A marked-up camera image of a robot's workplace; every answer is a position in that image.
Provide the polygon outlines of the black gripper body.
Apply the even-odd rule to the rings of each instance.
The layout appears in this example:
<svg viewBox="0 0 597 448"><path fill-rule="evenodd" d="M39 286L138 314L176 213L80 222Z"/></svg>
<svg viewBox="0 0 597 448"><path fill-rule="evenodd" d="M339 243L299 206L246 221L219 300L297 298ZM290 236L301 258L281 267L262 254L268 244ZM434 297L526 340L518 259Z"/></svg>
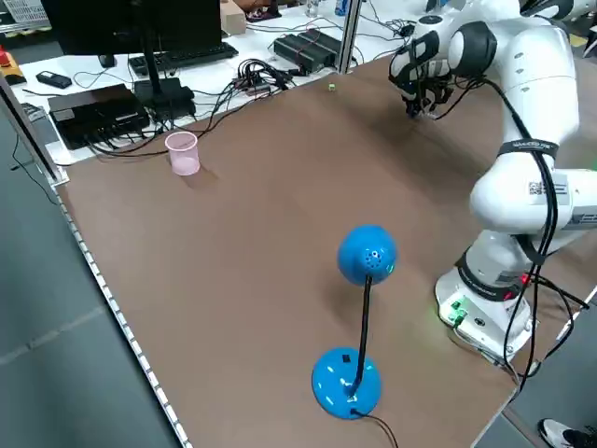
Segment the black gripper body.
<svg viewBox="0 0 597 448"><path fill-rule="evenodd" d="M415 78L406 83L403 96L409 101L443 102L448 95L447 77Z"/></svg>

